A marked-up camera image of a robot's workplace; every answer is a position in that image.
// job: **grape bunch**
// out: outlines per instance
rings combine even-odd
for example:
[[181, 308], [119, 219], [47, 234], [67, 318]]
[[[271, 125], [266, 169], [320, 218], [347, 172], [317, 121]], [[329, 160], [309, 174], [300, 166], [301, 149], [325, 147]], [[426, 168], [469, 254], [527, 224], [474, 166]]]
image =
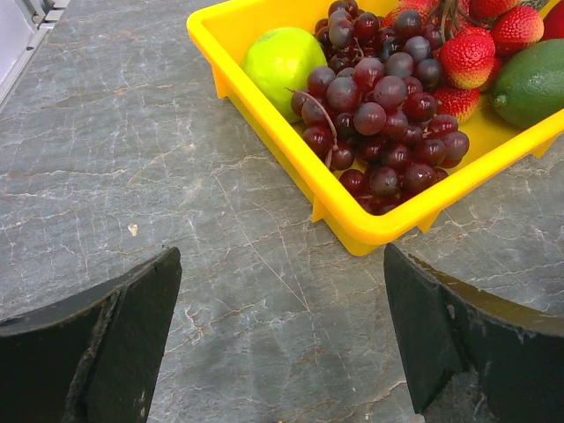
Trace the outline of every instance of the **grape bunch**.
[[[442, 44], [416, 11], [393, 28], [336, 1], [315, 26], [328, 65], [294, 92], [292, 109], [308, 126], [301, 137], [369, 213], [383, 215], [447, 177], [470, 148], [451, 115], [437, 115], [434, 89], [442, 68], [433, 51]], [[355, 160], [360, 171], [352, 168]]]

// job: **grape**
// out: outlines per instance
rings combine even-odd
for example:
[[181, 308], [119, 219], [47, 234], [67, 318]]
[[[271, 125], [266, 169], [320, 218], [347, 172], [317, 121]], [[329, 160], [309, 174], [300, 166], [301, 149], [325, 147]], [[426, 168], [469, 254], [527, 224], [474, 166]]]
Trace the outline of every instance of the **grape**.
[[390, 56], [384, 66], [386, 75], [395, 75], [400, 78], [407, 78], [413, 74], [413, 58], [407, 53], [398, 52]]
[[364, 103], [354, 115], [354, 128], [362, 135], [375, 135], [386, 123], [386, 112], [377, 103]]
[[407, 95], [413, 93], [423, 93], [423, 85], [415, 77], [404, 78], [404, 82], [407, 85]]
[[392, 210], [394, 210], [400, 204], [401, 204], [401, 202], [397, 198], [394, 198], [394, 197], [386, 198], [384, 201], [382, 201], [381, 203], [379, 203], [376, 206], [376, 210], [374, 212], [374, 215], [383, 216], [387, 212], [391, 212]]
[[370, 192], [378, 197], [395, 196], [400, 189], [399, 175], [391, 167], [380, 167], [370, 176]]
[[365, 57], [356, 65], [352, 79], [363, 93], [374, 90], [376, 83], [384, 76], [384, 65], [378, 59]]
[[380, 79], [374, 89], [374, 100], [384, 110], [399, 108], [407, 98], [407, 85], [400, 78], [393, 75]]
[[442, 142], [447, 147], [446, 160], [461, 160], [470, 148], [470, 140], [459, 130], [443, 135]]
[[329, 106], [336, 112], [351, 112], [360, 102], [360, 89], [351, 78], [336, 78], [325, 94]]
[[419, 63], [431, 54], [431, 44], [427, 39], [416, 35], [405, 42], [404, 52], [410, 55], [415, 63]]
[[447, 147], [439, 138], [426, 138], [417, 144], [414, 151], [415, 159], [431, 166], [442, 163], [447, 154]]
[[333, 150], [331, 169], [346, 170], [354, 163], [353, 148], [345, 141], [337, 141], [337, 150]]
[[365, 187], [366, 180], [364, 174], [357, 169], [345, 170], [338, 178], [343, 187], [353, 196], [360, 194]]
[[311, 126], [303, 131], [301, 137], [319, 157], [325, 156], [333, 144], [331, 134], [324, 126]]
[[327, 26], [331, 28], [331, 26], [333, 26], [339, 20], [348, 20], [349, 22], [353, 22], [353, 18], [351, 18], [351, 15], [349, 15], [347, 11], [334, 11], [329, 16]]
[[428, 124], [431, 122], [431, 119], [429, 119], [428, 121], [424, 121], [424, 122], [414, 122], [414, 125], [419, 126], [422, 130], [425, 131], [425, 129], [427, 128]]
[[354, 35], [360, 43], [367, 43], [378, 33], [378, 27], [374, 13], [363, 13], [354, 22]]
[[307, 126], [327, 125], [327, 118], [319, 106], [311, 99], [307, 99], [301, 107], [301, 118]]
[[355, 0], [345, 0], [346, 11], [348, 11], [353, 18], [356, 18], [359, 13], [359, 6]]
[[437, 115], [431, 119], [427, 130], [435, 135], [445, 135], [458, 130], [458, 120], [451, 115]]
[[444, 167], [445, 169], [451, 169], [452, 167], [458, 166], [461, 161], [462, 159], [458, 159], [458, 160], [445, 159], [442, 161], [442, 163], [439, 166]]
[[401, 141], [405, 145], [414, 146], [421, 142], [423, 139], [423, 130], [419, 126], [408, 125], [404, 136]]
[[421, 16], [414, 10], [402, 11], [394, 22], [394, 31], [399, 40], [407, 41], [421, 32]]
[[339, 73], [344, 68], [350, 68], [352, 65], [351, 59], [345, 55], [334, 55], [329, 60], [329, 67], [333, 69], [335, 73]]
[[381, 154], [386, 148], [386, 142], [380, 137], [371, 137], [359, 146], [357, 157], [368, 163], [368, 165], [375, 165], [378, 163]]
[[314, 33], [317, 33], [321, 28], [328, 26], [327, 25], [328, 22], [329, 22], [329, 20], [327, 18], [319, 19], [317, 21], [317, 23], [315, 24]]
[[408, 124], [407, 116], [403, 111], [397, 110], [394, 113], [388, 113], [380, 135], [389, 141], [401, 141], [407, 131]]
[[353, 73], [354, 68], [344, 68], [337, 74], [337, 78], [352, 78]]
[[354, 25], [348, 20], [339, 20], [329, 27], [329, 39], [333, 46], [345, 48], [353, 41]]
[[335, 129], [337, 130], [338, 139], [347, 139], [357, 137], [359, 133], [354, 128], [354, 113], [341, 113], [335, 118]]
[[323, 97], [327, 87], [335, 79], [335, 72], [328, 66], [319, 66], [308, 76], [308, 90], [314, 97]]
[[434, 172], [437, 174], [437, 182], [440, 182], [443, 179], [446, 179], [447, 176], [449, 176], [449, 174], [447, 174], [447, 172], [440, 167], [437, 167]]
[[315, 33], [315, 39], [318, 40], [324, 48], [333, 48], [331, 40], [329, 39], [329, 28], [327, 26], [324, 26]]
[[303, 108], [303, 104], [306, 102], [308, 97], [306, 97], [303, 93], [296, 91], [293, 96], [292, 100], [290, 101], [290, 107], [292, 111], [301, 117], [301, 108]]
[[395, 143], [382, 155], [381, 162], [402, 173], [412, 163], [412, 153], [403, 143]]
[[329, 6], [329, 11], [327, 12], [327, 16], [331, 16], [336, 11], [346, 11], [347, 5], [345, 2], [337, 1], [331, 3]]
[[424, 122], [434, 116], [437, 103], [431, 94], [413, 93], [407, 96], [402, 109], [410, 121]]
[[380, 58], [386, 62], [390, 57], [397, 53], [401, 49], [399, 42], [397, 42], [396, 37], [390, 36], [382, 42], [380, 45]]
[[427, 24], [423, 30], [423, 36], [429, 41], [431, 50], [442, 47], [441, 28], [433, 24]]
[[436, 59], [424, 59], [415, 66], [413, 76], [421, 81], [425, 91], [432, 92], [441, 83], [442, 66]]
[[404, 173], [404, 189], [419, 194], [436, 182], [436, 172], [426, 163], [413, 162]]

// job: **yellow plastic tray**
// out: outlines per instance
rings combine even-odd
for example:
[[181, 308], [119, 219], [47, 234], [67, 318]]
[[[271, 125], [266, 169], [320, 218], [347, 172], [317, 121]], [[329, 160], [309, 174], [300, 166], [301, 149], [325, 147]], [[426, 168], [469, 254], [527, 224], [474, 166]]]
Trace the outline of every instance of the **yellow plastic tray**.
[[[360, 8], [385, 15], [397, 0], [357, 0]], [[558, 0], [543, 10], [545, 15]], [[324, 219], [345, 248], [364, 256], [418, 227], [426, 232], [439, 213], [522, 157], [542, 156], [564, 131], [564, 109], [525, 131], [499, 119], [486, 96], [461, 130], [471, 141], [450, 176], [383, 216], [365, 212], [338, 178], [302, 141], [296, 129], [239, 67], [247, 48], [264, 32], [297, 26], [310, 32], [333, 0], [230, 0], [191, 14], [189, 37], [211, 65], [219, 98], [228, 97], [313, 205], [312, 220]]]

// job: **gray marble surface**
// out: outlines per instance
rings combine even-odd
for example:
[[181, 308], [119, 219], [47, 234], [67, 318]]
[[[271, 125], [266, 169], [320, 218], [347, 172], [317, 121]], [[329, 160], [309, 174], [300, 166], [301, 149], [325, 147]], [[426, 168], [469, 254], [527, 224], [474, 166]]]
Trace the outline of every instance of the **gray marble surface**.
[[[415, 423], [382, 249], [352, 257], [227, 100], [186, 18], [213, 0], [72, 0], [0, 114], [0, 318], [182, 252], [149, 416]], [[564, 315], [564, 142], [398, 245]]]

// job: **white speck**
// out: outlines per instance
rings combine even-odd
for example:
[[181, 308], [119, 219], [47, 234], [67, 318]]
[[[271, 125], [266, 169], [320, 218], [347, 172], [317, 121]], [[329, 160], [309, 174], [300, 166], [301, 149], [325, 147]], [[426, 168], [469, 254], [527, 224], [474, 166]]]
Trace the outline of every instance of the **white speck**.
[[134, 223], [130, 223], [127, 228], [130, 230], [133, 236], [137, 236], [137, 225]]

